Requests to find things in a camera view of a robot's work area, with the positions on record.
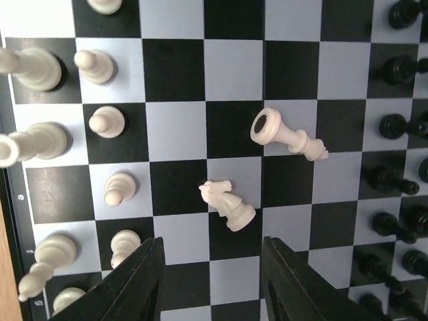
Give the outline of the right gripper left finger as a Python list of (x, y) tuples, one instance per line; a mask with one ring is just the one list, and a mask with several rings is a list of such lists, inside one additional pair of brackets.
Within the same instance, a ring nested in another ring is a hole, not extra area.
[(52, 320), (160, 320), (165, 276), (161, 237), (149, 238), (84, 296)]

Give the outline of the black silver chess board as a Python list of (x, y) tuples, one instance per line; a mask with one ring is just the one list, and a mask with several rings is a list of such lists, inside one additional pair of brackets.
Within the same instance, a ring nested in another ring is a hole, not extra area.
[[(1, 46), (42, 47), (59, 60), (63, 77), (51, 92), (32, 92), (1, 77), (1, 131), (36, 122), (64, 125), (70, 145), (61, 157), (33, 158), (1, 171), (3, 214), (20, 280), (36, 245), (63, 233), (78, 256), (42, 293), (21, 305), (24, 320), (48, 320), (65, 288), (89, 290), (112, 270), (110, 240), (123, 229), (141, 239), (163, 238), (163, 320), (266, 320), (260, 281), (265, 236), (279, 237), (339, 293), (375, 295), (394, 320), (409, 315), (389, 304), (382, 282), (358, 270), (372, 253), (427, 307), (427, 280), (408, 273), (402, 257), (427, 251), (371, 229), (385, 211), (427, 205), (419, 165), (427, 139), (388, 140), (379, 122), (427, 113), (427, 76), (408, 84), (383, 81), (389, 59), (427, 56), (427, 16), (404, 29), (388, 22), (391, 1), (124, 1), (113, 15), (86, 1), (2, 1)], [(114, 63), (104, 84), (85, 79), (79, 50), (100, 50)], [(90, 117), (119, 109), (123, 132), (102, 138)], [(280, 112), (292, 130), (321, 139), (329, 154), (308, 161), (285, 144), (259, 145), (251, 125), (264, 108)], [(415, 181), (416, 195), (372, 188), (377, 166)], [(104, 185), (117, 172), (136, 193), (111, 207)], [(201, 197), (205, 181), (230, 181), (232, 193), (255, 209), (243, 229)]]

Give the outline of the white bishop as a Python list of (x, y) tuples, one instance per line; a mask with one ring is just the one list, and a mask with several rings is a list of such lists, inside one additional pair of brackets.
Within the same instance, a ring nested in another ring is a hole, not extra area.
[(29, 47), (12, 51), (1, 48), (1, 74), (11, 74), (30, 90), (46, 92), (59, 84), (62, 69), (59, 60), (46, 49)]

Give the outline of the white knight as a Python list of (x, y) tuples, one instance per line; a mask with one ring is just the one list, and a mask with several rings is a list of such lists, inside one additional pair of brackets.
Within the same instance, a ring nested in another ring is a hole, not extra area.
[(236, 232), (247, 226), (255, 217), (255, 209), (232, 191), (230, 181), (205, 181), (199, 185), (201, 197), (209, 206), (214, 207), (220, 217), (226, 217), (227, 227)]

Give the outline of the white king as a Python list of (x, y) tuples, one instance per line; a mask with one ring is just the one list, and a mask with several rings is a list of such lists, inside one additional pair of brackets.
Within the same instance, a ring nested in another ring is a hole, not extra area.
[(250, 138), (259, 145), (272, 142), (285, 144), (294, 154), (302, 154), (308, 161), (328, 158), (328, 150), (321, 139), (310, 138), (305, 130), (292, 130), (282, 121), (279, 111), (273, 108), (262, 109), (255, 117)]

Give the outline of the white queen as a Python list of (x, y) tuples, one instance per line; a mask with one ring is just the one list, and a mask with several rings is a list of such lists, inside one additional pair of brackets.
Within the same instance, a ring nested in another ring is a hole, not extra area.
[(25, 132), (1, 134), (1, 168), (32, 158), (49, 160), (65, 153), (68, 138), (65, 130), (54, 122), (39, 122)]

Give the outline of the white chess piece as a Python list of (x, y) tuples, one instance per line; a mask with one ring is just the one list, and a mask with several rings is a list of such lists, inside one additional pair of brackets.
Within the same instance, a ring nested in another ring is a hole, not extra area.
[(19, 282), (18, 300), (26, 302), (41, 294), (55, 270), (68, 267), (76, 256), (76, 244), (69, 237), (53, 234), (43, 239), (35, 248), (35, 263)]
[(73, 304), (76, 300), (84, 296), (86, 292), (80, 288), (70, 287), (63, 289), (53, 301), (53, 314), (55, 316), (57, 313), (61, 312), (63, 309), (67, 308), (70, 304)]

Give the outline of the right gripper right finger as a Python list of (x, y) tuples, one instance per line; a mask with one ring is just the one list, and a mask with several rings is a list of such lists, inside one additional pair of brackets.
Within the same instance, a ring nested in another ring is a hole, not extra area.
[(343, 296), (277, 237), (264, 237), (263, 292), (269, 320), (388, 320)]

